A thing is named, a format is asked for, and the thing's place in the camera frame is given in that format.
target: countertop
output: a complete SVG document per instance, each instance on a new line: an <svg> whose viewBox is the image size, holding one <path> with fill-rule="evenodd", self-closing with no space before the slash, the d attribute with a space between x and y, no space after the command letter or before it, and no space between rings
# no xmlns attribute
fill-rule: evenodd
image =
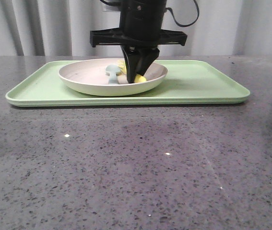
<svg viewBox="0 0 272 230"><path fill-rule="evenodd" d="M272 229L272 56L174 57L248 88L236 105L7 103L64 59L88 58L0 57L0 230Z"/></svg>

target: robotic arm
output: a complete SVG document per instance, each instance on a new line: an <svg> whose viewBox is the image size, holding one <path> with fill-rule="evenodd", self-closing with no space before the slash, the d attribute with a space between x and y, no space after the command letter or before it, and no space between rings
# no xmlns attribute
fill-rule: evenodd
<svg viewBox="0 0 272 230"><path fill-rule="evenodd" d="M106 2L101 0L107 5L119 6L119 28L91 31L90 43L92 47L96 45L121 46L129 83L134 83L136 74L144 75L149 66L158 58L158 45L185 45L187 40L185 33L161 29L164 13L170 9L166 8L166 1L122 0L121 2Z"/></svg>

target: curtain fold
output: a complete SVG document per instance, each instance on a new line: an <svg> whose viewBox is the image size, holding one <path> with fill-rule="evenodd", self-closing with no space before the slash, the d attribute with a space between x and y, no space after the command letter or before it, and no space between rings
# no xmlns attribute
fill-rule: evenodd
<svg viewBox="0 0 272 230"><path fill-rule="evenodd" d="M160 46L161 56L272 54L272 0L198 0L188 28L165 13L163 28L184 31L185 46ZM196 17L192 0L168 0L180 23ZM99 0L0 0L0 55L121 56L119 46L92 48L90 30L118 27L119 12Z"/></svg>

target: tray rim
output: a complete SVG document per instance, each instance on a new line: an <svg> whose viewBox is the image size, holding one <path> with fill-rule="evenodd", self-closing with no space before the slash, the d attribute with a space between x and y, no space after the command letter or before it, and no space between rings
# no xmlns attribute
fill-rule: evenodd
<svg viewBox="0 0 272 230"><path fill-rule="evenodd" d="M94 58L92 60L96 59L115 59L118 58ZM26 77L23 81L18 83L16 86L14 86L11 90L9 90L5 94L5 98L8 101L8 103L17 106L17 107L61 107L61 106L101 106L101 105L169 105L169 104L239 104L244 102L251 94L250 90L244 87L243 85L239 84L232 78L228 77L224 73L222 73L220 70L216 69L209 63L201 60L188 60L188 59L158 59L156 60L157 63L162 64L162 62L178 62L178 61L188 61L188 62L194 62L194 63L202 63L214 71L217 71L219 74L224 75L225 77L229 78L232 82L237 84L241 89L246 91L246 94L242 97L227 97L227 98L220 98L220 97L133 97L134 95L130 96L118 96L118 97L102 97L97 96L96 98L74 98L74 99L67 99L67 100L26 100L26 99L15 99L10 97L10 94L14 93L16 90L19 89L19 87L23 84L28 83L31 81L35 75L42 71L44 68L50 65L57 65L60 63L74 63L74 62L80 62L84 60L56 60L47 62L44 65L42 65L40 68L38 68L35 72L30 74L28 77Z"/></svg>

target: black cable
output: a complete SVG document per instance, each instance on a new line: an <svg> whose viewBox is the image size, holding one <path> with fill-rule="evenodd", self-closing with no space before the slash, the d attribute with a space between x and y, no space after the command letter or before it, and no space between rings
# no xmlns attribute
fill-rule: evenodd
<svg viewBox="0 0 272 230"><path fill-rule="evenodd" d="M121 2L107 2L104 0L100 0L102 3L106 4L107 6L120 6Z"/></svg>
<svg viewBox="0 0 272 230"><path fill-rule="evenodd" d="M170 11L170 13L172 14L172 17L173 17L173 19L174 19L176 25L178 25L179 27L188 27L188 26L191 26L191 25L195 24L195 22L198 20L198 18L199 18L199 16L200 16L200 8L199 8L199 5L198 5L197 1L196 1L196 0L193 0L193 1L194 1L194 4L195 4L195 7L197 8L198 16L197 16L196 20L194 20L194 22L192 22L192 23L190 23L190 24L187 24L187 25L183 25L183 24L178 23L178 21L176 21L176 19L175 19L175 16L174 16L174 14L173 14L172 8L170 8L170 7L167 7L167 8L166 8L166 10Z"/></svg>

